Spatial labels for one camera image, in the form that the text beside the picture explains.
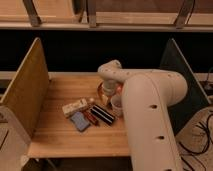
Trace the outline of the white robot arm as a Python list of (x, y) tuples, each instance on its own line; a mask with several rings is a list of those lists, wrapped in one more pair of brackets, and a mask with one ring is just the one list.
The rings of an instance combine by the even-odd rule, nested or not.
[(168, 108), (187, 94), (178, 72), (124, 69), (117, 60), (98, 68), (104, 80), (123, 85), (121, 102), (133, 171), (183, 171)]

